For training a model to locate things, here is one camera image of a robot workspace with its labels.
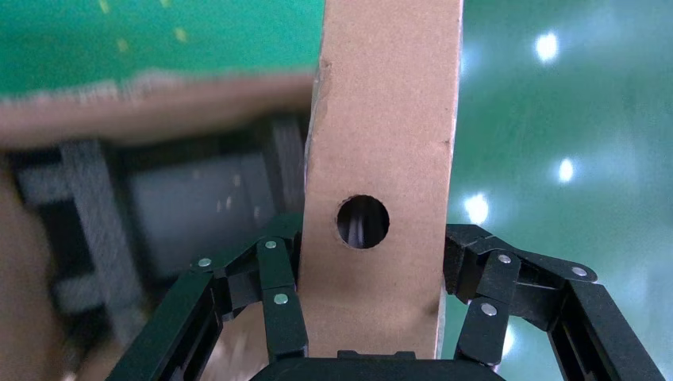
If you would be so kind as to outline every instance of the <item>torn cardboard edge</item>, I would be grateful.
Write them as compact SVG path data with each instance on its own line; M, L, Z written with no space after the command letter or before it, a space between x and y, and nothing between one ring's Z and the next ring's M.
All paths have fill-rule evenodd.
M0 150L99 138L139 145L226 131L272 111L307 110L306 73L193 78L166 71L0 102Z

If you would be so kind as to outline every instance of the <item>green epoxy floor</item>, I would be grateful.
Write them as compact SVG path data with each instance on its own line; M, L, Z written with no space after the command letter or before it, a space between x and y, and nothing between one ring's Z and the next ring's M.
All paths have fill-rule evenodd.
M317 62L322 3L106 0L0 6L0 94L148 68ZM449 221L593 268L673 379L673 8L667 0L465 0ZM466 307L449 299L445 355ZM500 373L560 379L513 318Z

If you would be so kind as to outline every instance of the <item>cardboard box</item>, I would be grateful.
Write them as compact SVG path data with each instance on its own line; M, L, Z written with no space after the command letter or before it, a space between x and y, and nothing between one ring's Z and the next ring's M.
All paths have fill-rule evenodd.
M439 355L461 11L460 0L325 2L299 280L311 356ZM337 227L346 216L358 243L385 222L380 206L342 215L358 195L389 222L366 249Z

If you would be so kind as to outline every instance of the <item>cardboard piece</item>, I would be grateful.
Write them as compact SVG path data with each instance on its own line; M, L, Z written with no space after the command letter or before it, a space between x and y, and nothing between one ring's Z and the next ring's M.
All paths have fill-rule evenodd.
M48 299L47 238L19 201L4 163L0 210L0 379L55 379L63 333Z
M221 132L269 112L304 110L304 73L187 79L170 72L0 102L0 149L102 138L139 145Z
M299 280L310 356L437 356L461 14L460 0L325 2ZM337 229L358 194L390 217L369 249Z

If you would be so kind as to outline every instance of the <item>silver rivet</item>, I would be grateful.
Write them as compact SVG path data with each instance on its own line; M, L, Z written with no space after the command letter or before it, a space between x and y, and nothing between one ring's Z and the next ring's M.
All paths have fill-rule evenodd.
M276 294L274 296L274 303L275 304L285 304L287 303L287 295L285 294Z
M584 270L581 267L573 267L572 272L574 272L575 274L577 274L579 276L586 276L586 270Z
M500 254L498 256L498 260L500 262L503 262L504 264L508 264L508 263L512 262L512 259L509 258L508 256L506 256L505 254Z
M482 303L482 312L488 316L495 316L498 313L498 310L489 303Z

